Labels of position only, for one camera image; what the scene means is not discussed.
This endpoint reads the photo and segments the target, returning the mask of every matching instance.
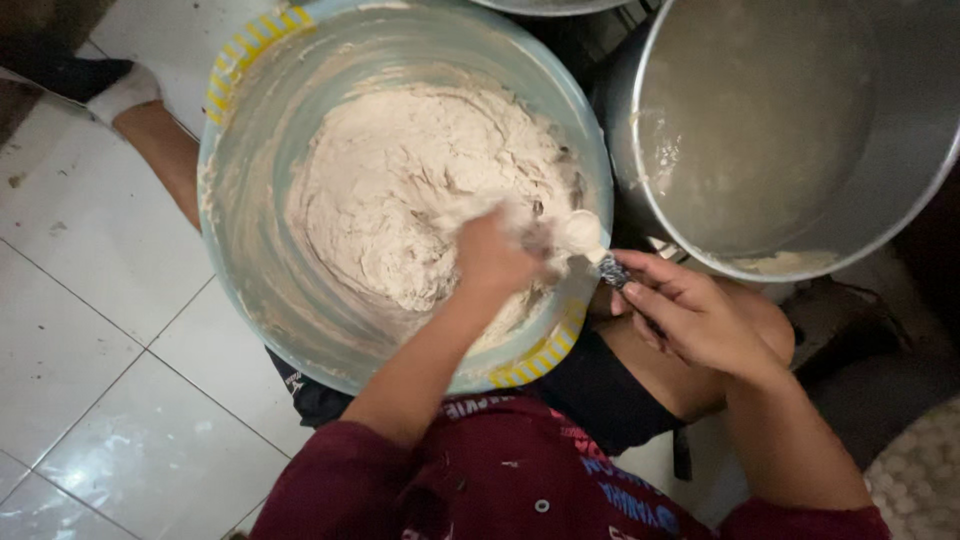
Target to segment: light blue plastic bowl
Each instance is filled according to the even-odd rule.
[[[352,60],[311,82],[317,66],[344,47],[353,47]],[[387,67],[433,62],[487,74],[527,110],[550,118],[579,161],[583,207],[607,231],[612,223],[607,150],[583,92],[553,54],[507,19],[460,2],[355,0],[256,18],[225,45],[210,78],[199,165],[204,240],[230,300],[263,342],[307,376],[349,394],[399,343],[378,313],[358,308],[355,294],[298,251],[282,219],[291,170],[355,83]],[[264,150],[274,142],[275,152]],[[449,392],[516,386],[552,369],[579,335],[595,286],[586,269],[571,272],[509,341],[468,355]]]

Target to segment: white sock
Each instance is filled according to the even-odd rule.
[[[130,73],[87,102],[86,108],[112,128],[113,119],[124,110],[158,99],[161,99],[160,83],[153,72],[135,63]]]

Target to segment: dough residue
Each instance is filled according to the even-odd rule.
[[[375,303],[415,314],[411,333],[456,285],[464,222],[505,201],[519,238],[574,210],[569,151],[501,89],[364,88],[325,116],[311,146],[285,209],[301,250]],[[563,271],[565,259],[558,250],[549,263]],[[482,341],[501,341],[546,290],[514,295]]]

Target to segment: dirt spot on floor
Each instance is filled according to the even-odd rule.
[[[57,223],[50,226],[50,235],[53,236],[54,238],[56,238],[57,236],[60,236],[60,233],[62,233],[63,231],[66,231],[66,224],[64,224],[62,221],[58,221]]]

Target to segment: knee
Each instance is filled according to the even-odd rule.
[[[780,357],[784,366],[790,365],[793,359],[796,338],[793,325],[776,304],[762,294],[753,291],[740,283],[724,278],[717,280],[722,288],[733,299],[733,303],[747,318],[756,333]]]

